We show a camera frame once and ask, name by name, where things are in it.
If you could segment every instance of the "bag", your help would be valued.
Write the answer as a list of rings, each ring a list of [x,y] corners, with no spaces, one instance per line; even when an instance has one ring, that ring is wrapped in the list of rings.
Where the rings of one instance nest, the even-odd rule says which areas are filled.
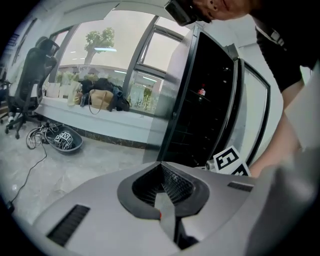
[[[129,102],[122,97],[121,99],[118,100],[117,104],[116,104],[116,110],[117,111],[129,111],[130,109],[130,104]]]
[[[73,100],[74,104],[80,105],[82,96],[83,96],[82,92],[78,92],[78,93],[74,96],[74,100]]]
[[[91,101],[91,106],[95,109],[99,109],[97,113],[93,113],[89,104],[89,110],[93,115],[96,115],[100,110],[107,110],[112,101],[114,94],[108,90],[96,90],[90,91],[89,102]]]
[[[67,105],[68,106],[74,106],[75,105],[75,96],[80,88],[80,83],[76,81],[72,81],[69,87],[69,92],[68,92],[68,101]]]
[[[80,81],[80,83],[82,84],[82,93],[83,94],[87,94],[91,90],[94,89],[94,84],[89,79],[82,80],[82,81]]]
[[[101,91],[113,92],[114,91],[114,86],[113,86],[113,84],[111,82],[108,81],[107,78],[99,78],[94,83],[94,89],[101,90]]]

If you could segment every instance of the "vent grille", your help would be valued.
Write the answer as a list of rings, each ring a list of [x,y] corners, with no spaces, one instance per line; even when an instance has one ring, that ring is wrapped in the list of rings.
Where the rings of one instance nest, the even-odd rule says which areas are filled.
[[[56,244],[64,247],[80,223],[88,214],[90,208],[77,204],[69,213],[53,228],[47,237]]]
[[[237,183],[237,182],[230,182],[228,184],[228,187],[231,187],[236,190],[246,191],[246,192],[251,192],[251,190],[254,188],[253,185]]]

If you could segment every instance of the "ceiling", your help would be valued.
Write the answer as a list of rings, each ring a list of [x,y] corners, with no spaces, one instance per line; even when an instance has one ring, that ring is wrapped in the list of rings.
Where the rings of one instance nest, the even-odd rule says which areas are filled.
[[[117,10],[142,11],[172,20],[164,10],[164,5],[167,1],[168,0],[43,0],[35,8],[35,11],[38,17],[41,17],[55,10],[60,10],[68,14],[72,11],[96,4],[119,2],[119,5],[116,7]],[[255,23],[249,15],[224,21],[224,23],[223,26],[227,26],[234,34],[233,37],[236,39],[235,41],[238,47],[250,45],[256,41]]]

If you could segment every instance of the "person's hand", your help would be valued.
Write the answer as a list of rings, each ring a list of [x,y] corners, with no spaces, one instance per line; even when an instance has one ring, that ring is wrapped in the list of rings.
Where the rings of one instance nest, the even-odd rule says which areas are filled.
[[[261,171],[262,171],[262,167],[259,166],[259,163],[255,162],[253,165],[250,166],[249,170],[251,173],[251,177],[253,178],[258,178]]]

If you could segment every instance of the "office chair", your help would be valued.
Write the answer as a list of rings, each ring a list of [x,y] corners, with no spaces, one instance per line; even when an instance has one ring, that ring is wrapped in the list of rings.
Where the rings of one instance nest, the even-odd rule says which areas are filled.
[[[17,124],[15,138],[19,139],[19,130],[26,121],[40,124],[40,121],[36,119],[36,115],[28,115],[28,113],[36,110],[43,98],[42,86],[57,64],[54,55],[59,48],[52,40],[42,37],[38,40],[36,46],[27,53],[14,96],[8,96],[9,93],[7,93],[9,110],[12,107],[16,107],[19,116],[16,120],[6,125],[6,134],[9,133],[10,128]],[[37,85],[36,96],[31,97],[34,85]]]

